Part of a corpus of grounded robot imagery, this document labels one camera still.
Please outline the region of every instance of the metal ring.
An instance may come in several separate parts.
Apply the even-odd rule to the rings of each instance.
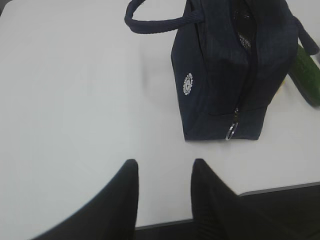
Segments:
[[[236,133],[236,130],[237,130],[237,128],[238,128],[238,125],[239,125],[238,122],[234,122],[234,123],[231,125],[228,133],[227,133],[226,136],[225,136],[225,140],[229,141],[230,139],[232,139],[232,137],[233,137],[234,134]]]

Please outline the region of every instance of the zipper pull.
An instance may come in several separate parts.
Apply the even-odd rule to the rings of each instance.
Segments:
[[[234,136],[234,134],[236,133],[236,130],[238,128],[239,122],[238,122],[238,114],[239,114],[239,108],[236,108],[234,110],[234,121],[233,124],[231,125],[228,133],[225,136],[225,140],[229,141],[230,139],[232,139],[232,137]]]

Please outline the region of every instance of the bag handle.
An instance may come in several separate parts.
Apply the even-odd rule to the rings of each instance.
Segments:
[[[201,23],[205,21],[202,9],[194,10],[182,17],[161,21],[134,20],[134,12],[145,0],[132,0],[125,13],[124,21],[132,32],[137,34],[157,34],[179,29],[187,24]]]
[[[298,27],[299,39],[303,45],[305,52],[310,56],[316,55],[317,53],[319,53],[320,49],[319,49],[318,45],[312,39],[312,37],[309,35],[309,33],[307,33],[307,31],[305,30],[304,26],[299,21],[299,19],[294,17],[294,20],[295,20],[295,23]]]

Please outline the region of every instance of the white circular logo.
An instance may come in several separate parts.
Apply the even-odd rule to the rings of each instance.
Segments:
[[[183,83],[183,92],[184,92],[184,95],[188,96],[191,92],[191,88],[193,86],[193,83],[194,83],[194,79],[192,77],[192,74],[189,73],[185,79],[184,79],[184,83]]]

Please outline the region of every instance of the white table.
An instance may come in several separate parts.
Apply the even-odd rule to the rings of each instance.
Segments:
[[[318,0],[289,0],[320,44]],[[139,163],[137,226],[192,217],[193,161],[238,194],[320,181],[320,110],[287,78],[258,141],[185,142],[170,51],[175,32],[137,35],[128,0],[14,0],[0,17],[0,239],[70,216],[126,159]],[[139,19],[183,13],[148,0]]]

